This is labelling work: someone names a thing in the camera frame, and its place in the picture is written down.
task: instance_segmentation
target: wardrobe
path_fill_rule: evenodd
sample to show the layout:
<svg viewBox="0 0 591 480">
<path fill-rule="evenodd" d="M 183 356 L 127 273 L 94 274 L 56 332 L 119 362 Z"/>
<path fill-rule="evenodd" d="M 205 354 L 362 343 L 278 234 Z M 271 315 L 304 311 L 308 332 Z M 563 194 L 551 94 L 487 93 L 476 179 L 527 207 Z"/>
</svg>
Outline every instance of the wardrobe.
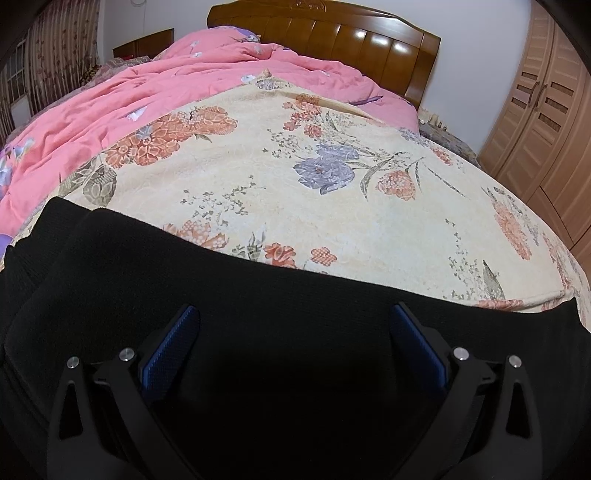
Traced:
<svg viewBox="0 0 591 480">
<path fill-rule="evenodd" d="M 478 160 L 546 222 L 591 278 L 591 76 L 535 1 L 515 81 Z"/>
</svg>

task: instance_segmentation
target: pink comforter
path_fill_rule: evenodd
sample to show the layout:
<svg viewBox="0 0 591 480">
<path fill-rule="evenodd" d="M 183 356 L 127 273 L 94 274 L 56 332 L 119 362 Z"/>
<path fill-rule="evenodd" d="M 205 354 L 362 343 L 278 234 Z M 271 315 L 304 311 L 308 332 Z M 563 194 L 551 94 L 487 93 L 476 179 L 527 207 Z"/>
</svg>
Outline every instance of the pink comforter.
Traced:
<svg viewBox="0 0 591 480">
<path fill-rule="evenodd" d="M 418 132 L 414 108 L 359 71 L 248 40 L 254 39 L 231 27 L 192 33 L 157 61 L 128 68 L 41 115 L 4 157 L 0 153 L 0 234 L 14 236 L 61 180 L 118 139 L 175 108 L 248 82 L 264 69 L 343 102 L 383 96 L 360 108 Z"/>
</svg>

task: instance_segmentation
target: patterned blanket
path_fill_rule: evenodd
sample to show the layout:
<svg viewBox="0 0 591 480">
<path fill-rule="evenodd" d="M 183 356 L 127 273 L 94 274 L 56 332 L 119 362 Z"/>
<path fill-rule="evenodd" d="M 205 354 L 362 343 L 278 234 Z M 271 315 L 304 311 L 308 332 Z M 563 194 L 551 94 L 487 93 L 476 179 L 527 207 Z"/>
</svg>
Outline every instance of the patterned blanket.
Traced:
<svg viewBox="0 0 591 480">
<path fill-rule="evenodd" d="M 493 309 L 538 312 L 576 297 L 589 318 L 580 266 L 495 180 L 268 72 L 120 139 L 55 195 L 245 260 Z"/>
</svg>

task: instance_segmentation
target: headboard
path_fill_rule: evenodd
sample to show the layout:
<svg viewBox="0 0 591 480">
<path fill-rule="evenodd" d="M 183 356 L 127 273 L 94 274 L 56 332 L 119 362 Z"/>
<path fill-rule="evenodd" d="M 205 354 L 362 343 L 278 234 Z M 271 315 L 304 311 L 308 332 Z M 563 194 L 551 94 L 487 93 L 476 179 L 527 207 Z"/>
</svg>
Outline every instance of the headboard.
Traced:
<svg viewBox="0 0 591 480">
<path fill-rule="evenodd" d="M 215 5 L 207 26 L 232 25 L 321 60 L 339 60 L 421 103 L 441 39 L 373 8 L 332 0 L 238 0 Z"/>
<path fill-rule="evenodd" d="M 152 33 L 151 35 L 146 35 L 145 37 L 115 47 L 113 49 L 113 56 L 121 58 L 129 56 L 132 56 L 133 58 L 148 56 L 153 59 L 161 51 L 171 46 L 173 41 L 174 29 L 170 28 L 169 30 Z"/>
</svg>

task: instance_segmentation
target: floral curtain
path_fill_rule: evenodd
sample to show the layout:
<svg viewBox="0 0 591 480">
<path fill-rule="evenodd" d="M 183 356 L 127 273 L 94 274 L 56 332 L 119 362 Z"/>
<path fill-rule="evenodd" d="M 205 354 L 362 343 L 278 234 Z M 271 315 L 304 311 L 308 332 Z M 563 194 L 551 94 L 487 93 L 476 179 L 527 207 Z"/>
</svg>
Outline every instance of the floral curtain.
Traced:
<svg viewBox="0 0 591 480">
<path fill-rule="evenodd" d="M 100 0 L 54 0 L 27 36 L 27 90 L 33 114 L 80 87 L 97 61 Z"/>
<path fill-rule="evenodd" d="M 14 130 L 14 122 L 12 121 L 8 95 L 8 68 L 5 66 L 0 72 L 0 148 L 4 146 L 4 142 L 12 130 Z"/>
</svg>

